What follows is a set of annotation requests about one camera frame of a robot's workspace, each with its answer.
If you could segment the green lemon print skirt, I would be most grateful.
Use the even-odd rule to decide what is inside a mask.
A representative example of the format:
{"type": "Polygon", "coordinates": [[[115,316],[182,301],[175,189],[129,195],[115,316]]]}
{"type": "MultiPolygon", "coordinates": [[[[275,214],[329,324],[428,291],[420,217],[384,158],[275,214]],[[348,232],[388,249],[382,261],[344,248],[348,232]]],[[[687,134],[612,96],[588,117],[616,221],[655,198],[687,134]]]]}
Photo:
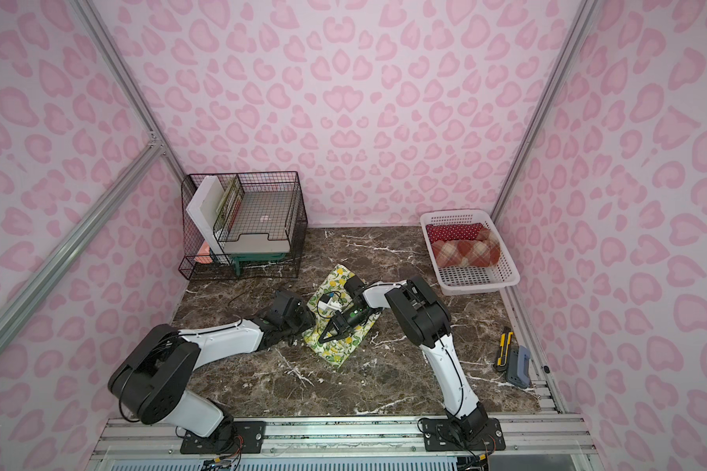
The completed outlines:
{"type": "Polygon", "coordinates": [[[327,318],[332,314],[332,312],[318,310],[317,302],[320,296],[326,294],[326,292],[339,292],[344,302],[348,302],[350,298],[345,293],[343,286],[353,276],[355,274],[344,265],[336,265],[316,289],[308,304],[306,304],[308,309],[314,314],[316,324],[312,329],[302,334],[302,339],[310,349],[334,367],[340,367],[351,356],[374,326],[375,321],[380,317],[379,312],[371,314],[367,322],[357,326],[355,331],[343,341],[332,341],[332,343],[324,343],[324,345],[318,343],[319,335],[328,322],[327,318]]]}

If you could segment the white plastic basket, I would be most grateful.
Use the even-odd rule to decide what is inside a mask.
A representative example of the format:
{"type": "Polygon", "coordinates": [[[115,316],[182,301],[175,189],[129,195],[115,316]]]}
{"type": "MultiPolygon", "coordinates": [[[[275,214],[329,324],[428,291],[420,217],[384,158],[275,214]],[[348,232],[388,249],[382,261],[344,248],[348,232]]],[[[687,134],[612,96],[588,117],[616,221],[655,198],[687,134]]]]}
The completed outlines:
{"type": "Polygon", "coordinates": [[[502,288],[516,286],[520,282],[520,273],[518,272],[516,264],[504,241],[498,234],[493,221],[486,212],[478,209],[430,212],[420,216],[420,225],[438,283],[443,294],[446,294],[446,296],[496,292],[496,290],[502,290],[502,288]],[[451,225],[473,223],[481,223],[485,229],[492,231],[498,237],[502,247],[499,263],[487,268],[439,268],[432,254],[432,243],[430,243],[428,239],[425,226],[429,224],[451,225]]]}

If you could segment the red polka dot skirt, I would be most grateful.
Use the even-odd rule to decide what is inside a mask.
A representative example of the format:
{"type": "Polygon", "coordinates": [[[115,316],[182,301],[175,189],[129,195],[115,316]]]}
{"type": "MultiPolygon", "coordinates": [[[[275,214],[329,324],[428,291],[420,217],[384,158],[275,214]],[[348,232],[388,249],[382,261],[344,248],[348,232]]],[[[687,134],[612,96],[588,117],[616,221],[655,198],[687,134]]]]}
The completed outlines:
{"type": "Polygon", "coordinates": [[[481,223],[425,226],[430,243],[437,241],[473,241],[485,227],[481,223]]]}

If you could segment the red plaid skirt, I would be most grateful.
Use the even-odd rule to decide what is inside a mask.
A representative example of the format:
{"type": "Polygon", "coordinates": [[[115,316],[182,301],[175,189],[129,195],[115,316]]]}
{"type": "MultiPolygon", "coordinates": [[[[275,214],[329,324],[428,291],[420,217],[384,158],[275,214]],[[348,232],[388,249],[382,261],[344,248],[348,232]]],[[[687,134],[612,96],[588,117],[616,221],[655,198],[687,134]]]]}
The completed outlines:
{"type": "Polygon", "coordinates": [[[431,245],[439,268],[487,268],[499,263],[502,247],[490,230],[480,230],[474,239],[436,241],[431,245]]]}

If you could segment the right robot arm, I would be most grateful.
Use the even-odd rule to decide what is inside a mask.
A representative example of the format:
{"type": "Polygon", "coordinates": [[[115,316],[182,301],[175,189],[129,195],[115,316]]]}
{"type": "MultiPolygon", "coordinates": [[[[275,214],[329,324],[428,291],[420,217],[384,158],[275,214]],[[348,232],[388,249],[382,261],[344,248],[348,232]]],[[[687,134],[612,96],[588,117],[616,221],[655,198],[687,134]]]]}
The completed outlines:
{"type": "Polygon", "coordinates": [[[453,429],[467,441],[478,436],[489,424],[489,417],[458,359],[450,313],[426,280],[417,276],[367,285],[353,276],[344,289],[351,302],[334,312],[318,341],[343,341],[371,315],[391,310],[408,340],[421,349],[432,368],[453,429]]]}

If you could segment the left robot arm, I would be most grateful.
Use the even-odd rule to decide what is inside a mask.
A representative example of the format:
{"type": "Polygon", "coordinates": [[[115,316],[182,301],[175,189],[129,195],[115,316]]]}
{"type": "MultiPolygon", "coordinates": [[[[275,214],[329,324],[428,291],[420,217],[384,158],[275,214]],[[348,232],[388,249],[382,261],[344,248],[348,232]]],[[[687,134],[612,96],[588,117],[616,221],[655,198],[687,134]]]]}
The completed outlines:
{"type": "Polygon", "coordinates": [[[232,419],[224,406],[188,390],[198,368],[236,355],[266,351],[315,326],[314,314],[293,292],[276,292],[271,306],[253,317],[197,330],[160,324],[112,374],[108,391],[145,425],[170,423],[200,438],[217,438],[232,419]]]}

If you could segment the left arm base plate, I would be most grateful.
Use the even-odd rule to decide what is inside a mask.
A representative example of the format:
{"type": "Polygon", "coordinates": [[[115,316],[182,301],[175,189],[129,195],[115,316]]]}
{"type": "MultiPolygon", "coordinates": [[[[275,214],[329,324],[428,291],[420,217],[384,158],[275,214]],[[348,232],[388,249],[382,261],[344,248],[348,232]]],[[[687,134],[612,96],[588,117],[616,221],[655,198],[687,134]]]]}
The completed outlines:
{"type": "Polygon", "coordinates": [[[221,424],[209,437],[203,438],[186,431],[180,447],[181,455],[233,455],[240,451],[248,455],[261,452],[267,423],[240,420],[221,424]]]}

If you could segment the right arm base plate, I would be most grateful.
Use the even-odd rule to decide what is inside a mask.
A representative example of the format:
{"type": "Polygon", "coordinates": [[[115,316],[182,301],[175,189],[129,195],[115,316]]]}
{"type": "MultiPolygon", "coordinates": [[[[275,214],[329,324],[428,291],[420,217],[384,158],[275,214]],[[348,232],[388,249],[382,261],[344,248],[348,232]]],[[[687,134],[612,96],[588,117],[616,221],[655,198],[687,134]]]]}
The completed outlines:
{"type": "Polygon", "coordinates": [[[478,431],[465,431],[450,419],[418,420],[418,430],[422,433],[424,447],[430,453],[437,451],[477,451],[492,455],[506,449],[505,435],[500,422],[495,418],[488,421],[478,431]]]}

